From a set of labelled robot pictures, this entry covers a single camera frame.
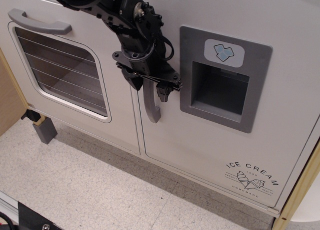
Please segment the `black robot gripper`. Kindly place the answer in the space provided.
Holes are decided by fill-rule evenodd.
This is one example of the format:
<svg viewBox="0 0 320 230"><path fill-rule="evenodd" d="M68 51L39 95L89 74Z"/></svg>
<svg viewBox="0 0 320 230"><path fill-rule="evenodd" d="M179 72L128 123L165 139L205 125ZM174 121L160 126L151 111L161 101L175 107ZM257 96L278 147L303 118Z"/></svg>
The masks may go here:
<svg viewBox="0 0 320 230"><path fill-rule="evenodd" d="M156 90L161 102L168 101L173 89L179 91L182 87L181 76L155 52L145 59L128 59L121 51L114 52L112 57L125 80L135 90L141 89L144 79L158 83Z"/></svg>

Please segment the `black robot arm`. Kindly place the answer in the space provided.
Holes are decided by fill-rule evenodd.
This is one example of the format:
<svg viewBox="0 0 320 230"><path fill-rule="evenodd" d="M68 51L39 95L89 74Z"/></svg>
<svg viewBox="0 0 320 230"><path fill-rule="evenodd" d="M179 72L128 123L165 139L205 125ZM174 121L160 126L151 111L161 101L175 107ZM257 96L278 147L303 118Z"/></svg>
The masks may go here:
<svg viewBox="0 0 320 230"><path fill-rule="evenodd" d="M162 34L162 16L143 0L56 0L64 7L84 11L101 19L117 35L121 51L113 53L126 81L140 90L144 80L155 83L161 102L182 87L181 76L168 61L166 46L172 43Z"/></svg>

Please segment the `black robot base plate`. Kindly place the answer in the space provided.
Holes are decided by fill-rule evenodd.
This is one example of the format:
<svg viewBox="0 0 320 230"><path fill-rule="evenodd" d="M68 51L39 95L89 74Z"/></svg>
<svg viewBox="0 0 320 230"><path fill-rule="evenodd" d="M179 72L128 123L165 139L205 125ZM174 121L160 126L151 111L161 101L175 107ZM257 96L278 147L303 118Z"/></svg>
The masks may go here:
<svg viewBox="0 0 320 230"><path fill-rule="evenodd" d="M21 202L18 202L18 225L4 213L0 213L0 217L6 222L1 225L1 230L63 230L57 224L46 219L34 210L30 209Z"/></svg>

